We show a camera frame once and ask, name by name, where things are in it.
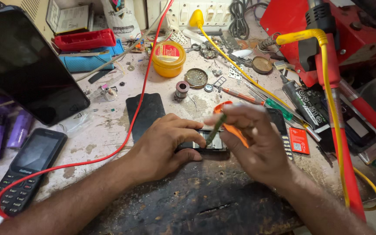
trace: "phone brand logo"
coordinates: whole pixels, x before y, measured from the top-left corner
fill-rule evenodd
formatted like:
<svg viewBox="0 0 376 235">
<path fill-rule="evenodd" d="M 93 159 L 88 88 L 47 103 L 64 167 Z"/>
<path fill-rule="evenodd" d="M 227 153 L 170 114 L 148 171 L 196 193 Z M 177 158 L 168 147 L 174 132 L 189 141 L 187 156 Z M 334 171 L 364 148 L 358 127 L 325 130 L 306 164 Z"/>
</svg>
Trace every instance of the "phone brand logo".
<svg viewBox="0 0 376 235">
<path fill-rule="evenodd" d="M 31 171 L 26 171 L 26 170 L 23 170 L 23 169 L 21 169 L 20 172 L 31 174 Z"/>
</svg>

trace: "red phone battery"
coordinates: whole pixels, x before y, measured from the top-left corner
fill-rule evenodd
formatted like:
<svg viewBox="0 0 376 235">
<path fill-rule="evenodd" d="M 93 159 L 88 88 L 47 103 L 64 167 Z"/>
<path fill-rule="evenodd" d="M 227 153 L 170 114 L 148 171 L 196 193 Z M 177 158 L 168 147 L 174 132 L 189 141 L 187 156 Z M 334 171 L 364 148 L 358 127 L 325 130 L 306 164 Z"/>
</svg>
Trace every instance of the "red phone battery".
<svg viewBox="0 0 376 235">
<path fill-rule="evenodd" d="M 290 127 L 290 137 L 293 152 L 310 154 L 305 130 Z"/>
</svg>

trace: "green brush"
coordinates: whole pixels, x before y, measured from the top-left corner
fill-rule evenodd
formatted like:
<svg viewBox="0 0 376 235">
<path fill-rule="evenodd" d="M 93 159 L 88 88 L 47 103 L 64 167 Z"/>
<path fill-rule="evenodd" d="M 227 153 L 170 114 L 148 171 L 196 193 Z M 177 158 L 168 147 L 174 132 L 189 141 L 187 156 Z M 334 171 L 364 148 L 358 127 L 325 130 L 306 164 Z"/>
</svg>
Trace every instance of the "green brush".
<svg viewBox="0 0 376 235">
<path fill-rule="evenodd" d="M 227 116 L 225 114 L 222 115 L 222 117 L 219 119 L 219 121 L 214 125 L 214 129 L 213 131 L 211 132 L 211 134 L 208 136 L 207 140 L 206 140 L 206 147 L 212 143 L 214 137 L 216 136 L 218 130 L 220 129 L 220 127 L 222 126 L 222 124 L 226 121 L 227 119 Z"/>
</svg>

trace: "qr code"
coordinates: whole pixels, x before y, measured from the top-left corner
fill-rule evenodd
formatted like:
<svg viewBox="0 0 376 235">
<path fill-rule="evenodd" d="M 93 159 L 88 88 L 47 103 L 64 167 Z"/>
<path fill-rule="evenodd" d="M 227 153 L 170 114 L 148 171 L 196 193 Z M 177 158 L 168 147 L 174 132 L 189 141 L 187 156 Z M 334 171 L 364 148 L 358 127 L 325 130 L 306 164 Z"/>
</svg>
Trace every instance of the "qr code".
<svg viewBox="0 0 376 235">
<path fill-rule="evenodd" d="M 294 149 L 297 151 L 302 151 L 301 150 L 301 145 L 299 143 L 293 143 L 294 144 Z"/>
</svg>

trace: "orange screwdriver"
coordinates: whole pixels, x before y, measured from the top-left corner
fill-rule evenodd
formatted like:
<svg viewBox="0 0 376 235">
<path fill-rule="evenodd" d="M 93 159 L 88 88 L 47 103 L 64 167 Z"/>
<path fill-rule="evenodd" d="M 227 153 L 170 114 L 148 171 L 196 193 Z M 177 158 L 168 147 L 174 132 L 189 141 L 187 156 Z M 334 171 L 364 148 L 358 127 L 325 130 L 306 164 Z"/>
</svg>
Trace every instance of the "orange screwdriver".
<svg viewBox="0 0 376 235">
<path fill-rule="evenodd" d="M 249 97 L 249 96 L 244 95 L 242 93 L 239 93 L 237 91 L 233 91 L 233 90 L 231 90 L 229 88 L 220 87 L 220 86 L 217 86 L 217 85 L 214 85 L 214 84 L 212 84 L 212 85 L 215 86 L 218 89 L 221 89 L 221 90 L 227 92 L 228 94 L 231 94 L 231 95 L 234 95 L 236 97 L 239 97 L 240 99 L 245 99 L 245 100 L 247 100 L 249 102 L 252 102 L 253 104 L 260 104 L 260 105 L 264 105 L 265 104 L 264 101 L 258 101 L 255 98 Z"/>
</svg>

